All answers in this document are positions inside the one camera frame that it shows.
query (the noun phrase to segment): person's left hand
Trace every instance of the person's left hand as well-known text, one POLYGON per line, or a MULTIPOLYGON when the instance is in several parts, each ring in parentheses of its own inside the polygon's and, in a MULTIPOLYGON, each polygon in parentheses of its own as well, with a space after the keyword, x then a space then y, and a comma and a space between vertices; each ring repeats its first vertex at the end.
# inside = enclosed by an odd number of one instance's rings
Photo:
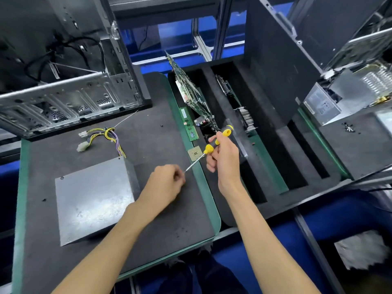
POLYGON ((137 203, 156 217, 172 202, 185 183, 185 174, 178 165, 158 166, 151 173, 137 203))

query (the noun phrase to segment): green memory module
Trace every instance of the green memory module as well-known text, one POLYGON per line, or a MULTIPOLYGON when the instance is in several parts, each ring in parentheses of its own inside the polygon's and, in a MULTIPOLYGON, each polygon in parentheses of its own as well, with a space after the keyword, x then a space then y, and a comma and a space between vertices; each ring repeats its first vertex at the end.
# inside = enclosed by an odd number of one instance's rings
POLYGON ((194 141, 194 140, 199 139, 199 136, 196 132, 196 128, 193 124, 193 120, 189 116, 188 108, 180 107, 179 114, 181 115, 182 122, 184 123, 184 126, 187 130, 189 140, 194 141))

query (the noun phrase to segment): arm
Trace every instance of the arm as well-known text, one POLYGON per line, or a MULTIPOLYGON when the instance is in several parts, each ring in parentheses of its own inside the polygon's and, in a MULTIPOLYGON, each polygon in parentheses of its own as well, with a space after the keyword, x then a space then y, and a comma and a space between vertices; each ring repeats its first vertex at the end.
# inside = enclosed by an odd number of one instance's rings
POLYGON ((140 232, 179 193, 185 183, 178 165, 158 166, 124 215, 95 247, 56 287, 52 294, 108 294, 140 232))
POLYGON ((314 283, 276 238, 252 202, 239 176, 238 148, 217 133, 218 150, 207 157, 207 168, 218 169, 219 190, 226 198, 264 294, 320 294, 314 283))

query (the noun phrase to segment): pants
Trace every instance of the pants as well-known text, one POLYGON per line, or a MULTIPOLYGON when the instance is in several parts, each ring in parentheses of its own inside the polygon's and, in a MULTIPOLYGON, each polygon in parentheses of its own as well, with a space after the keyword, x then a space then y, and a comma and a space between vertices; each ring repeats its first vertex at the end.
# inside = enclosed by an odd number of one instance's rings
MULTIPOLYGON (((199 255, 195 271, 203 294, 248 294, 231 270, 216 262, 208 252, 199 255)), ((176 263, 157 294, 192 294, 192 289, 190 268, 184 263, 176 263)))

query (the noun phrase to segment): screwdriver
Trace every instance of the screwdriver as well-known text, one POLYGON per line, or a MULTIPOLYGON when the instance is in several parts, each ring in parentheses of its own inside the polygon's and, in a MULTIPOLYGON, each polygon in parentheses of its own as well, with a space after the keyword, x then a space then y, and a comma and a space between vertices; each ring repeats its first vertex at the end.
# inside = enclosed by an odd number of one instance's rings
MULTIPOLYGON (((230 126, 230 125, 225 126, 225 127, 222 128, 222 130, 221 130, 222 135, 223 135, 223 136, 226 136, 226 137, 230 136, 230 134, 231 134, 233 131, 234 131, 234 128, 233 128, 233 126, 230 126)), ((220 144, 220 143, 219 143, 219 141, 218 141, 217 138, 215 138, 213 141, 211 141, 209 144, 207 144, 207 145, 205 146, 205 150, 204 150, 203 154, 202 154, 195 162, 193 162, 193 163, 184 171, 184 173, 187 172, 189 169, 191 169, 192 166, 195 165, 197 162, 199 162, 199 160, 200 160, 201 158, 203 158, 203 157, 205 157, 206 155, 212 153, 212 152, 214 151, 214 149, 215 149, 219 144, 220 144)))

